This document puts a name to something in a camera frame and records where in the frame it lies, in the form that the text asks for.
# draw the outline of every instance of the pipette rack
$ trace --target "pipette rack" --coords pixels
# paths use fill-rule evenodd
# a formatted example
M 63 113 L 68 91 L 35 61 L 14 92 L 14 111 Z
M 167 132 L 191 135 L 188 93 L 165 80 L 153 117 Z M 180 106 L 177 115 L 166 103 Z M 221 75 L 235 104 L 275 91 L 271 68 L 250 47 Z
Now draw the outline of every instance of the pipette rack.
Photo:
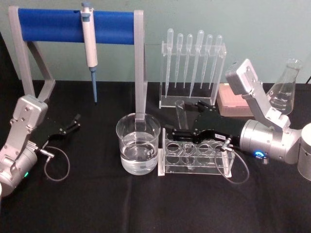
M 167 138 L 165 128 L 162 130 L 162 153 L 158 155 L 158 176 L 165 173 L 190 173 L 220 175 L 216 168 L 228 178 L 235 154 L 232 152 L 221 152 L 222 142 L 205 140 L 200 144 L 191 142 L 172 141 Z
M 225 57 L 226 57 L 226 47 L 225 44 L 222 43 L 219 46 L 215 45 L 216 39 L 214 38 L 213 44 L 210 47 L 210 51 L 206 51 L 206 44 L 205 38 L 203 41 L 203 45 L 200 50 L 200 55 L 198 59 L 198 66 L 197 72 L 195 76 L 195 83 L 194 89 L 192 92 L 191 97 L 190 94 L 190 82 L 192 78 L 193 68 L 194 68 L 194 60 L 195 60 L 195 43 L 191 46 L 190 50 L 190 58 L 189 58 L 189 66 L 186 75 L 186 84 L 184 87 L 184 68 L 185 68 L 185 60 L 187 55 L 186 50 L 186 40 L 184 39 L 184 43 L 180 53 L 180 62 L 179 62 L 179 69 L 178 69 L 178 79 L 176 87 L 175 83 L 175 64 L 177 59 L 177 47 L 176 47 L 176 40 L 174 40 L 173 48 L 172 48 L 172 55 L 171 55 L 171 66 L 170 66 L 170 78 L 169 78 L 169 88 L 167 95 L 165 96 L 165 81 L 166 81 L 166 71 L 167 71 L 167 55 L 168 49 L 167 44 L 162 41 L 161 46 L 161 74 L 160 74 L 160 100 L 159 100 L 159 108 L 161 107 L 175 107 L 175 102 L 177 100 L 183 100 L 187 102 L 196 103 L 199 100 L 207 102 L 210 105 L 215 105 L 216 96 L 218 92 L 218 86 L 221 79 L 221 75 L 224 68 Z M 203 82 L 202 88 L 200 88 L 200 82 L 202 77 L 202 69 L 204 58 L 208 56 L 207 66 L 205 70 L 205 78 Z M 214 75 L 212 77 L 211 87 L 209 88 L 209 82 L 211 80 L 211 70 L 214 58 L 217 57 L 216 60 L 216 68 Z

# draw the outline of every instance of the plastic dropper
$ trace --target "plastic dropper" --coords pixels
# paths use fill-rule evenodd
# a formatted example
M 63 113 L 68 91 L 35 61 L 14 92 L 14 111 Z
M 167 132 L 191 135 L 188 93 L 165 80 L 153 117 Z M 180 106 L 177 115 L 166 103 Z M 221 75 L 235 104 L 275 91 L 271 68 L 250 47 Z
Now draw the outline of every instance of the plastic dropper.
M 190 85 L 189 98 L 191 97 L 191 94 L 192 94 L 192 91 L 193 91 L 193 87 L 194 87 L 196 70 L 198 68 L 198 62 L 199 62 L 200 51 L 201 51 L 201 48 L 202 48 L 203 38 L 204 38 L 204 31 L 200 30 L 198 32 L 197 37 L 196 37 L 196 43 L 195 43 L 195 58 L 194 58 L 194 66 L 193 66 L 193 73 L 192 73 L 192 79 L 191 79 L 191 85 Z
M 169 89 L 173 38 L 174 38 L 174 30 L 172 28 L 170 28 L 167 30 L 167 42 L 166 42 L 167 65 L 166 65 L 166 79 L 165 79 L 165 97 L 167 96 L 167 91 Z
M 187 35 L 187 41 L 186 41 L 186 52 L 187 52 L 187 54 L 186 54 L 186 61 L 185 61 L 185 67 L 184 67 L 184 88 L 185 88 L 185 83 L 186 83 L 189 57 L 190 57 L 190 52 L 191 52 L 191 47 L 192 47 L 192 40 L 193 40 L 193 36 L 191 34 L 188 34 Z
M 183 34 L 178 34 L 177 36 L 177 55 L 176 55 L 176 66 L 175 66 L 175 88 L 176 88 L 176 83 L 177 83 L 177 78 L 178 78 L 178 71 L 179 71 L 179 60 L 180 60 L 180 54 L 181 54 L 181 48 L 183 47 L 183 39 L 184 35 Z
M 201 77 L 201 86 L 200 86 L 200 88 L 202 88 L 202 84 L 203 84 L 203 81 L 204 81 L 205 70 L 206 70 L 206 66 L 207 66 L 207 60 L 208 60 L 208 57 L 209 57 L 209 51 L 210 51 L 210 47 L 212 46 L 212 42 L 213 42 L 213 36 L 211 34 L 207 35 L 206 43 L 205 43 L 206 57 L 204 57 L 204 60 L 203 60 L 202 77 Z
M 213 65 L 212 65 L 212 71 L 210 73 L 210 82 L 209 82 L 209 87 L 208 87 L 209 89 L 210 89 L 210 86 L 212 85 L 213 76 L 215 74 L 218 53 L 220 51 L 220 46 L 222 45 L 222 41 L 223 41 L 223 37 L 221 35 L 218 35 L 216 39 L 216 44 L 215 44 L 215 57 L 214 57 Z

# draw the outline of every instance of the label sticker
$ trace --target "label sticker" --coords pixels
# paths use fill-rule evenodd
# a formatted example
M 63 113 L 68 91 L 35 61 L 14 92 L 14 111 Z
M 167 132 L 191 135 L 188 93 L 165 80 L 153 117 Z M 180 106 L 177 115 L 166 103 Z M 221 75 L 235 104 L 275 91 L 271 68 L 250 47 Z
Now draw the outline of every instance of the label sticker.
M 222 136 L 222 135 L 219 135 L 219 134 L 215 134 L 215 137 L 225 141 L 225 136 Z

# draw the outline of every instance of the erlenmeyer flask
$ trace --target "erlenmeyer flask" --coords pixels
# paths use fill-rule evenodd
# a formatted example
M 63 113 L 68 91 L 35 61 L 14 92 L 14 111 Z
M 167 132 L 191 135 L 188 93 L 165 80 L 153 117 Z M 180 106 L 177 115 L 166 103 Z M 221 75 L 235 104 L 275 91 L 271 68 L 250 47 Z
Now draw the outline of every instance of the erlenmeyer flask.
M 272 107 L 287 115 L 294 107 L 295 83 L 302 62 L 297 59 L 288 59 L 285 70 L 279 80 L 267 92 Z

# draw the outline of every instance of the pink box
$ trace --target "pink box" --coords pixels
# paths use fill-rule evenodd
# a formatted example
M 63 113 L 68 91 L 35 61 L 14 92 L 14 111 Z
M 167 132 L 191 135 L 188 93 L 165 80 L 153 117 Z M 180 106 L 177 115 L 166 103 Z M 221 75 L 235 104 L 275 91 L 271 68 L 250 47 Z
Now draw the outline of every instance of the pink box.
M 228 83 L 220 83 L 217 103 L 220 115 L 225 117 L 252 117 L 253 114 L 241 95 L 234 95 Z

